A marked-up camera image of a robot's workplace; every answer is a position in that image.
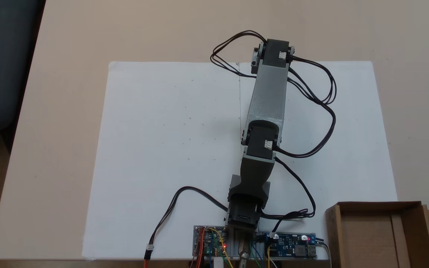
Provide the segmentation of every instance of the blue circuit board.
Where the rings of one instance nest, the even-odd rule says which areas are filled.
[[[277,233],[279,239],[267,244],[271,258],[316,258],[315,234]]]

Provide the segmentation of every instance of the brown cardboard box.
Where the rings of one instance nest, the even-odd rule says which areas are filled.
[[[338,202],[325,212],[333,268],[429,268],[421,202]]]

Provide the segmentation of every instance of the table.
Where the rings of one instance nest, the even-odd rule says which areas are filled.
[[[48,0],[0,204],[0,258],[82,259],[111,61],[208,61],[254,29],[312,60],[373,61],[399,200],[429,205],[429,2]],[[226,51],[247,61],[257,40]]]

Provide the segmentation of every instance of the red wire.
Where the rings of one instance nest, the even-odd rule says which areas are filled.
[[[203,258],[203,242],[204,242],[204,232],[206,231],[205,228],[203,228],[203,231],[201,231],[201,239],[200,239],[200,251],[199,251],[199,256],[198,256],[198,260],[196,262],[196,268],[200,268],[201,265],[201,259]]]

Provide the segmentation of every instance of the white paper sheet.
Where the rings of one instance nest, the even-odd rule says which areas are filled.
[[[331,105],[337,115],[334,134],[310,158],[278,154],[309,188],[317,214],[286,221],[279,231],[315,232],[326,239],[324,212],[336,202],[392,201],[397,196],[371,63],[323,64],[339,87]],[[303,63],[293,67],[319,97],[327,94],[329,82],[321,70]],[[240,69],[249,73],[249,63]],[[211,63],[111,63],[83,256],[143,258],[153,229],[182,186],[199,187],[228,205],[254,82]],[[324,109],[288,84],[281,148],[309,151],[330,122]],[[269,180],[266,213],[311,209],[302,187],[282,166],[274,166]],[[182,193],[155,238],[152,259],[191,259],[193,225],[224,225],[224,217],[204,197]],[[274,224],[261,219],[260,230],[269,231]],[[327,255],[319,249],[318,257]]]
[[[238,76],[211,63],[111,63],[82,256],[143,258],[180,187],[227,205],[240,147]],[[182,193],[152,258],[189,258],[194,223],[224,217],[198,193]]]

